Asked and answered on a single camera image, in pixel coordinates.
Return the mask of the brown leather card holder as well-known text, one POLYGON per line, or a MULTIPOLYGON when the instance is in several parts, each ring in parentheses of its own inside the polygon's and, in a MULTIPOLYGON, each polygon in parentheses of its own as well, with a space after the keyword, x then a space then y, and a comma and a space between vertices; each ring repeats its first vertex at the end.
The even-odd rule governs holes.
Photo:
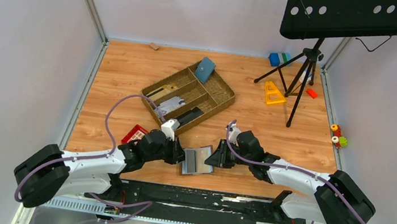
POLYGON ((205 164, 205 160, 212 155, 213 146, 199 148, 185 148, 185 160, 181 162, 181 175, 211 174, 213 166, 205 164))

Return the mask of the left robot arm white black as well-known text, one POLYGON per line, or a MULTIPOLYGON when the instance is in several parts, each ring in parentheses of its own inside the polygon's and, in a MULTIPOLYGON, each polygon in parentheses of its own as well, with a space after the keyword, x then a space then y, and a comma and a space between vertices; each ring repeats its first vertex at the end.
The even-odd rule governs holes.
POLYGON ((140 170, 146 162, 179 164, 184 159, 179 138, 166 137, 155 129, 114 150, 80 153, 49 144, 14 169, 18 185, 14 198, 25 208, 34 208, 57 196, 98 195, 118 186, 121 174, 140 170))

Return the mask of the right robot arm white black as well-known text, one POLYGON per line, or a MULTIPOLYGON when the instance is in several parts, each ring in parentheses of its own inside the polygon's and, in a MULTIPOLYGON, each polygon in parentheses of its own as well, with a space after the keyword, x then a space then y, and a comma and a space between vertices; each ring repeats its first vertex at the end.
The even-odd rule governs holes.
POLYGON ((218 168, 246 165, 258 180, 289 187, 278 198, 282 215, 323 224, 367 224, 376 208, 348 173, 325 174, 289 163, 264 151, 251 131, 227 126, 226 138, 205 164, 218 168))

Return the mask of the silver grey card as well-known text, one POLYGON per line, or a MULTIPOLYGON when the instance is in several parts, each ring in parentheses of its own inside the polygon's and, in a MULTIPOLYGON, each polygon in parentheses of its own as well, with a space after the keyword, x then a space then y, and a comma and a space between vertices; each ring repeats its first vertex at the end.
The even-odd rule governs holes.
POLYGON ((159 106, 155 109, 155 112, 158 114, 158 111, 160 111, 161 114, 164 116, 185 104, 186 102, 184 99, 179 96, 174 96, 173 98, 170 98, 165 102, 160 103, 159 106))

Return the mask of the black card in basket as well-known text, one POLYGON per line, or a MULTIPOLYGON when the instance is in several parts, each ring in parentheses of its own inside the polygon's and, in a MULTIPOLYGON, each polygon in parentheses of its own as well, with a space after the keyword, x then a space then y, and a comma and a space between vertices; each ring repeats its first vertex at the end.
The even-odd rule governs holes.
POLYGON ((176 118, 179 122, 178 129, 182 128, 186 124, 189 124, 190 122, 197 119, 198 117, 200 117, 203 114, 204 114, 204 112, 201 109, 199 109, 199 107, 194 107, 194 108, 182 113, 181 115, 179 115, 176 118))

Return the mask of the gold credit card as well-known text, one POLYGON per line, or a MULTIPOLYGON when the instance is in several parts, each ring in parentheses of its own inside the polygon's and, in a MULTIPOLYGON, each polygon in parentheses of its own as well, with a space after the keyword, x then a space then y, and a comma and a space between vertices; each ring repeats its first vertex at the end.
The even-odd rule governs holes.
POLYGON ((175 83, 165 84, 165 85, 161 85, 158 88, 155 88, 154 91, 151 91, 150 93, 146 94, 146 96, 152 101, 156 101, 159 98, 164 97, 165 95, 177 89, 178 86, 175 83))

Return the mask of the blue leather card holder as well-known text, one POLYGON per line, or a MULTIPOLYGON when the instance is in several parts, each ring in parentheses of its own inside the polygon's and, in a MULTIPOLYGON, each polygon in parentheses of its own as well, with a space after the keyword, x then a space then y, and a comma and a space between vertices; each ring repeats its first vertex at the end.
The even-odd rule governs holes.
POLYGON ((198 63, 194 75, 201 83, 207 82, 210 75, 216 68, 216 64, 208 57, 204 57, 200 63, 198 63))

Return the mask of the red plastic block tray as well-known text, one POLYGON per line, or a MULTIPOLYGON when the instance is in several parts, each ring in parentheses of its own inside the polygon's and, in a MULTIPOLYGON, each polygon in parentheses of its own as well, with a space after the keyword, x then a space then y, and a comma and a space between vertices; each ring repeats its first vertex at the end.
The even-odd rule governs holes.
POLYGON ((125 144, 128 143, 130 141, 133 140, 140 140, 141 138, 143 138, 143 136, 145 136, 146 134, 148 134, 148 131, 143 128, 140 125, 135 125, 126 135, 123 139, 121 139, 121 143, 125 144))

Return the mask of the yellow triangular toy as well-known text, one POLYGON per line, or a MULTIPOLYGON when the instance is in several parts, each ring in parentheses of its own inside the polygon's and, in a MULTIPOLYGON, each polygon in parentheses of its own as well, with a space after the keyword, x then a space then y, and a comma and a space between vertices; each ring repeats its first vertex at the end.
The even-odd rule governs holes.
POLYGON ((264 94, 265 103, 268 106, 281 105, 287 102, 287 99, 272 81, 267 81, 264 83, 264 94))

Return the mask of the woven divided basket tray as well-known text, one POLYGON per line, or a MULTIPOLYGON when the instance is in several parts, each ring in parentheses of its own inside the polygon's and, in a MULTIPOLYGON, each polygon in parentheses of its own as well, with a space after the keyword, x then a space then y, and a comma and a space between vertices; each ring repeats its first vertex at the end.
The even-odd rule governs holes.
POLYGON ((198 63, 200 62, 196 62, 187 68, 171 74, 141 90, 141 94, 146 96, 146 94, 154 91, 155 88, 158 88, 161 85, 175 83, 178 86, 177 90, 153 101, 152 103, 148 100, 143 100, 147 110, 151 113, 153 119, 156 120, 158 124, 162 124, 162 120, 159 114, 160 111, 158 111, 157 114, 155 109, 160 103, 165 102, 174 96, 181 97, 185 100, 186 104, 164 115, 166 120, 176 119, 179 115, 194 107, 199 107, 199 109, 204 112, 203 115, 189 124, 186 124, 180 129, 177 128, 175 132, 177 136, 190 130, 190 128, 196 127, 198 124, 218 114, 235 102, 235 92, 217 71, 213 71, 207 82, 199 82, 193 73, 195 72, 198 63))

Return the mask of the small red block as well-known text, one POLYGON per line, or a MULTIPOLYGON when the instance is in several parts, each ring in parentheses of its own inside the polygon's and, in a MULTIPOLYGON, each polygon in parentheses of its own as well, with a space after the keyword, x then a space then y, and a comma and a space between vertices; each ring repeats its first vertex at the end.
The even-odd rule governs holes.
POLYGON ((318 97, 318 94, 312 90, 311 88, 308 88, 306 90, 306 93, 312 98, 312 99, 316 99, 318 97))

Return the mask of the blue green white blocks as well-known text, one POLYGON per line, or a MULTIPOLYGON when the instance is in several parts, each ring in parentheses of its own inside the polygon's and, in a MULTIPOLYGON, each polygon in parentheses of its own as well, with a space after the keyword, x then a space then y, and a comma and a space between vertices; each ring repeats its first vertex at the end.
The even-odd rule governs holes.
POLYGON ((269 54, 269 63, 271 67, 278 67, 291 60, 290 53, 271 53, 269 54))

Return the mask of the orange green toy pieces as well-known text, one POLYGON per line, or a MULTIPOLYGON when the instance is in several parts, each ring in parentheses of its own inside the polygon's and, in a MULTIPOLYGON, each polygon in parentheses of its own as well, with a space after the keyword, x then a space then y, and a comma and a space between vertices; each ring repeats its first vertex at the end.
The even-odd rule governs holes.
POLYGON ((348 146, 348 140, 342 135, 341 127, 337 124, 332 124, 331 127, 332 132, 332 143, 335 145, 337 149, 348 146))

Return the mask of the small cardboard piece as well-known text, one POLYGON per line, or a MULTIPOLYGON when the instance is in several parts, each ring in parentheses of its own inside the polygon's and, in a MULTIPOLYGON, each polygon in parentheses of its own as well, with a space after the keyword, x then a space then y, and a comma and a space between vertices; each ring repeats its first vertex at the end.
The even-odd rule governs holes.
POLYGON ((151 47, 153 50, 158 50, 159 49, 159 45, 155 44, 155 43, 150 43, 149 47, 151 47))

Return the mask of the black music stand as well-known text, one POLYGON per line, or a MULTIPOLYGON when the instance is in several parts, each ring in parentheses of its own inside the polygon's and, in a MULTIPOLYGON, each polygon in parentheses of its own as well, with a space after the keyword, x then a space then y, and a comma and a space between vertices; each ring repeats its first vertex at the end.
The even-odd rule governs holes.
POLYGON ((304 78, 286 123, 290 127, 304 86, 314 83, 316 66, 324 57, 320 50, 323 41, 336 37, 397 36, 397 0, 287 0, 279 33, 292 40, 316 40, 312 48, 304 48, 301 54, 271 70, 281 72, 292 62, 306 59, 292 83, 284 85, 284 95, 294 95, 296 83, 304 78))

